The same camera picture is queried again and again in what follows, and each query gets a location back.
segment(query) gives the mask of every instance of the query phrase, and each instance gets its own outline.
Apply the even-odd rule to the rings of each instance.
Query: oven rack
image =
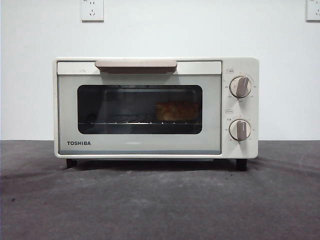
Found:
[[[79,122],[80,125],[201,125],[194,120],[157,120],[154,115],[117,115],[108,117],[108,121],[95,120]]]

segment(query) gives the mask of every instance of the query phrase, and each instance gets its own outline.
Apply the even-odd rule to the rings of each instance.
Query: oven window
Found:
[[[82,134],[199,134],[198,85],[81,85],[77,90]]]

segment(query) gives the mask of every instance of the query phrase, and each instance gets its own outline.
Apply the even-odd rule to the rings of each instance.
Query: temperature knob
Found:
[[[251,91],[251,82],[246,76],[238,76],[230,83],[230,92],[238,99],[249,95]]]
[[[249,137],[251,127],[245,120],[235,120],[230,124],[229,132],[235,140],[244,141]]]

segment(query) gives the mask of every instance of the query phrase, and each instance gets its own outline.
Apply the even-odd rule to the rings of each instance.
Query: white toaster oven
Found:
[[[258,155],[259,62],[57,58],[54,153],[67,159],[247,159]]]

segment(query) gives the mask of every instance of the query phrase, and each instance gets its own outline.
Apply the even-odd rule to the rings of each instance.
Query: wall socket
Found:
[[[82,22],[103,22],[105,20],[104,0],[81,0]]]
[[[306,21],[320,22],[320,0],[306,0]]]

